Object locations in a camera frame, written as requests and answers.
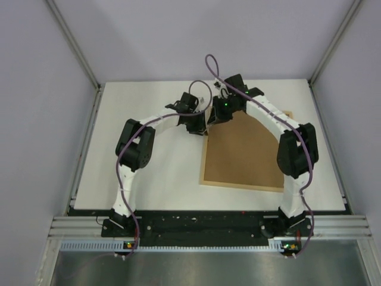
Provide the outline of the light wooden picture frame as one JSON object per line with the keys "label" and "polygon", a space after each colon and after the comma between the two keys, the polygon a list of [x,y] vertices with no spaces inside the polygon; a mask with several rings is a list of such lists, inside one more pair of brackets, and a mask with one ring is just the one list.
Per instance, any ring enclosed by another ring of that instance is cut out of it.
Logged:
{"label": "light wooden picture frame", "polygon": [[235,112],[232,120],[210,127],[204,136],[199,183],[282,193],[277,150],[278,141],[258,120]]}

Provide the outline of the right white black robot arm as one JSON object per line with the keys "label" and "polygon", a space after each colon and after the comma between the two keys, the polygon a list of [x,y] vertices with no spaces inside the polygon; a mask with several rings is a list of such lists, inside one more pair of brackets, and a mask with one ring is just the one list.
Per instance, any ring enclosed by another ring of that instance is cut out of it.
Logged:
{"label": "right white black robot arm", "polygon": [[213,98],[209,125],[228,122],[237,111],[260,122],[277,140],[276,162],[283,173],[283,198],[277,218],[263,219],[263,236],[290,236],[310,211],[304,190],[312,182],[314,165],[318,162],[316,129],[311,123],[300,124],[275,107],[258,88],[248,88],[242,76],[236,74],[214,82],[218,94]]}

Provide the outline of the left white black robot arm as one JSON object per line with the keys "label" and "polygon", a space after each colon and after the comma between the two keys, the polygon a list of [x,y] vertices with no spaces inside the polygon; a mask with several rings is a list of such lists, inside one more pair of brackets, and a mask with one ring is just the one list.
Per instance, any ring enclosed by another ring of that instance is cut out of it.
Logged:
{"label": "left white black robot arm", "polygon": [[167,104],[156,115],[126,121],[115,148],[118,193],[110,215],[110,221],[120,235],[131,235],[138,225],[135,203],[129,200],[136,171],[146,167],[151,159],[155,137],[178,125],[190,124],[193,119],[204,119],[212,101],[212,95],[205,102],[203,97],[185,92],[181,99]]}

